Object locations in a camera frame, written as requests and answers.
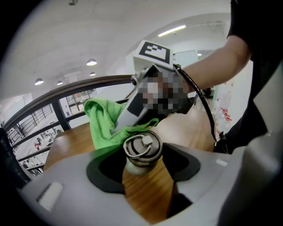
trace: black cable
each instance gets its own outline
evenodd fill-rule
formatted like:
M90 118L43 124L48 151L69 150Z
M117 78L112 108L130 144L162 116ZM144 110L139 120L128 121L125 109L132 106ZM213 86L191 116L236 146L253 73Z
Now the black cable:
M215 137L215 133L214 133L214 120L213 120L211 111L209 109L209 106L208 106L201 90L199 89L199 87L196 85L196 83L190 78L190 76L184 70L182 70L180 67L178 67L175 64L174 64L174 67L182 75L182 77L186 80L186 82L188 84L190 84L191 87L193 87L193 89L196 91L197 95L199 96L199 99L203 103L204 109L207 112L207 116L208 116L208 119L209 119L209 122L210 122L211 134L212 134L214 140L216 141L216 137Z

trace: microfiber towel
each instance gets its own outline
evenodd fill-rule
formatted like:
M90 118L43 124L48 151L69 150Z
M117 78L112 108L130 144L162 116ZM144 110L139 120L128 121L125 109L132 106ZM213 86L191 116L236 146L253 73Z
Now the microfiber towel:
M137 132L148 131L159 122L153 118L146 124L137 126L125 126L114 134L111 130L115 128L115 122L124 109L126 103L118 104L106 99L92 98L86 101L84 112L90 120L92 141L96 150L104 147L123 144L124 141Z

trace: white plastic part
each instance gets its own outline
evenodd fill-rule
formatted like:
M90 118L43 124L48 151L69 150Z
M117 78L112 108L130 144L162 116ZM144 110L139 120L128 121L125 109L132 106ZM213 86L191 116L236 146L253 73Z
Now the white plastic part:
M58 182L52 183L49 188L44 192L38 203L46 210L51 211L62 190L62 184Z
M216 163L219 164L219 165L222 165L222 166L227 166L227 164L228 164L228 162L223 161L223 160L221 160L221 159L217 159L217 160L216 160Z

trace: metal balustrade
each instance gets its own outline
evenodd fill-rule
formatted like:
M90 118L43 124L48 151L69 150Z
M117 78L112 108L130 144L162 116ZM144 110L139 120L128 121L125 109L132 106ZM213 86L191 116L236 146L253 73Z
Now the metal balustrade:
M55 90L52 90L37 99L33 100L31 103L24 106L20 111L18 111L14 116L9 119L3 126L5 129L11 147L16 149L20 144L26 142L29 139L45 132L55 126L61 125L64 131L70 129L69 122L73 119L79 118L85 115L84 112L79 112L77 114L65 117L62 107L60 104L60 99L70 96L75 93L82 91L96 89L100 87L107 87L112 85L126 84L130 83L131 75L113 75L104 76L93 79L87 79L75 83L71 83ZM124 103L127 99L117 101L117 103ZM53 122L35 132L32 130L38 125L40 121L45 119L48 115L55 113L58 121ZM39 151L35 151L23 158L18 159L18 162L28 160L39 154L43 154L50 150L50 146L47 146ZM40 164L34 167L27 168L28 171L36 175L39 171L43 170L44 164Z

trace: person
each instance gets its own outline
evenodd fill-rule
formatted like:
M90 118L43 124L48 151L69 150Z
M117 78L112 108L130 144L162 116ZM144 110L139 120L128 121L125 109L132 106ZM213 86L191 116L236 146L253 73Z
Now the person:
M36 150L38 150L38 151L40 150L40 149L39 149L39 145L38 145L38 143L36 143L36 142L34 143L34 147L36 148Z
M26 133L23 131L23 126L20 125L20 126L18 127L18 129L19 129L18 134L21 135L21 136L23 135L23 136L25 137L25 134L26 134Z
M28 168L28 166L27 166L26 162L23 162L23 167L24 167L25 169L27 169L27 168Z
M224 83L253 61L252 85L247 108L241 119L225 134L228 153L246 146L267 132L253 99L265 86L283 58L282 8L272 1L231 0L231 24L222 48L183 70L200 89ZM194 91L185 83L186 93ZM222 145L214 151L224 152Z
M39 137L37 138L37 142L38 142L38 145L41 146L41 139Z
M8 138L8 140L9 140L10 144L13 145L11 138Z

